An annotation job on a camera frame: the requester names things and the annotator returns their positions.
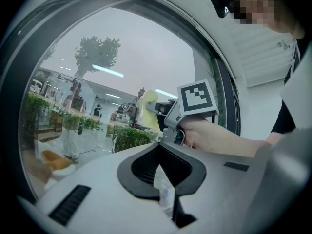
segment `glass wall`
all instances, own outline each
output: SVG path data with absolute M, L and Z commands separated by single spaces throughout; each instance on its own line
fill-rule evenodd
M 177 99 L 178 86 L 207 79 L 224 103 L 213 63 L 210 52 L 121 9 L 75 26 L 39 64 L 22 112 L 22 157 L 37 196 L 92 160 L 160 141 L 145 106 Z

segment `ceiling light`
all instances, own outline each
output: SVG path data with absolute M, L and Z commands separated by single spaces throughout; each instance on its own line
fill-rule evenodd
M 108 94 L 108 93 L 105 93 L 105 94 L 108 95 L 108 96 L 112 96 L 112 97 L 116 97 L 116 98 L 122 99 L 122 98 L 119 97 L 119 96 L 114 96 L 114 95 L 111 95 L 111 94 Z
M 104 71 L 104 72 L 106 72 L 106 73 L 115 75 L 115 76 L 123 77 L 123 74 L 122 74 L 122 73 L 116 72 L 116 71 L 111 70 L 111 69 L 108 69 L 108 68 L 103 68 L 103 67 L 101 67 L 101 66 L 97 66 L 97 65 L 94 65 L 94 64 L 92 64 L 92 67 L 95 68 L 95 69 Z
M 155 91 L 156 92 L 158 92 L 158 93 L 161 93 L 161 94 L 163 94 L 163 95 L 166 95 L 166 96 L 169 96 L 169 97 L 172 97 L 172 98 L 174 98 L 174 99 L 178 99 L 178 96 L 175 96 L 175 95 L 172 95 L 172 94 L 169 94 L 169 93 L 167 93 L 167 92 L 165 92 L 165 91 L 162 91 L 162 90 L 160 90 L 160 89 L 155 89 Z

